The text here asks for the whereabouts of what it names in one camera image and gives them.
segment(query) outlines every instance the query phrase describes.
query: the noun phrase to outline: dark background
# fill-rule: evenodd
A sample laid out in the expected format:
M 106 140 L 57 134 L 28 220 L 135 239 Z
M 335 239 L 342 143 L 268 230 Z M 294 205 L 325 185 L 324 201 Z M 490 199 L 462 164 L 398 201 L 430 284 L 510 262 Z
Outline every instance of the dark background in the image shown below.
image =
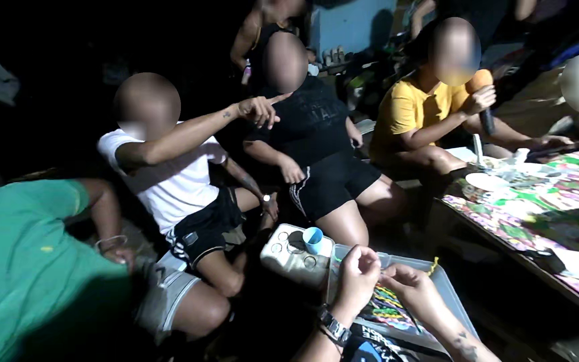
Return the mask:
M 16 107 L 0 106 L 4 179 L 51 167 L 77 176 L 97 167 L 95 144 L 117 127 L 110 113 L 117 87 L 102 82 L 102 64 L 119 57 L 132 70 L 168 78 L 180 93 L 182 120 L 240 101 L 240 75 L 229 51 L 252 5 L 0 9 L 0 64 L 21 84 Z M 224 135 L 240 128 L 236 122 L 218 135 L 226 148 L 233 147 Z

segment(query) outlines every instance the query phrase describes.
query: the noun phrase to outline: microphone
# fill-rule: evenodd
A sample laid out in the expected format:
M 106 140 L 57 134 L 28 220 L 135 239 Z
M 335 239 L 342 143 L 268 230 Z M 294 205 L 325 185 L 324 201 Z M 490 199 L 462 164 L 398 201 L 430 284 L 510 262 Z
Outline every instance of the microphone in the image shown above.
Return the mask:
M 466 92 L 468 92 L 468 94 L 473 94 L 482 87 L 491 84 L 493 84 L 493 75 L 488 69 L 480 69 L 466 83 Z M 493 122 L 493 114 L 491 113 L 490 107 L 479 112 L 479 120 L 487 135 L 490 136 L 495 132 L 495 123 Z

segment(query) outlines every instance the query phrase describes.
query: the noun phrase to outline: blue wall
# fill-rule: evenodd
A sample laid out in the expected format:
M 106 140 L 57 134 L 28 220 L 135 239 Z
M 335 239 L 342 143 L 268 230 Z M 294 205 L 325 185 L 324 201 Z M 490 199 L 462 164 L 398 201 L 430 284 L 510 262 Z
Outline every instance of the blue wall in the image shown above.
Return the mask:
M 371 38 L 387 40 L 396 3 L 396 0 L 354 0 L 329 10 L 315 9 L 310 46 L 321 58 L 324 50 L 339 45 L 346 54 L 357 53 L 371 45 Z

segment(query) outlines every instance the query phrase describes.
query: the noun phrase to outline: yellow t-shirt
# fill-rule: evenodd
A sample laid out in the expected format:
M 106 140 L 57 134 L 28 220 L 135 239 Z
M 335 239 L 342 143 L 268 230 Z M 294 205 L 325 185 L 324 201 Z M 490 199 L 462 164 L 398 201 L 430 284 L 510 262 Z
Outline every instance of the yellow t-shirt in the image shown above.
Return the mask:
M 385 94 L 379 105 L 379 115 L 370 142 L 373 161 L 395 152 L 404 151 L 397 135 L 411 129 L 430 127 L 457 111 L 468 98 L 466 88 L 441 83 L 431 95 L 402 78 Z

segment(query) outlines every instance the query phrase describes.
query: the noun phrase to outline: colorful tablecloth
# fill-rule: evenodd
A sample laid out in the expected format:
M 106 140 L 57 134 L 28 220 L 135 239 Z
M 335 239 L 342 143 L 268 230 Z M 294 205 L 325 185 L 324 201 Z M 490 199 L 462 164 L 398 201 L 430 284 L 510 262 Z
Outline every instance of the colorful tablecloth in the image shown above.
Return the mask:
M 560 170 L 579 167 L 579 152 L 558 156 L 550 166 Z M 579 171 L 568 173 L 548 192 L 516 191 L 511 200 L 492 204 L 468 201 L 461 189 L 465 179 L 448 189 L 443 201 L 491 234 L 519 251 L 562 248 L 579 251 Z M 579 280 L 557 276 L 579 292 Z

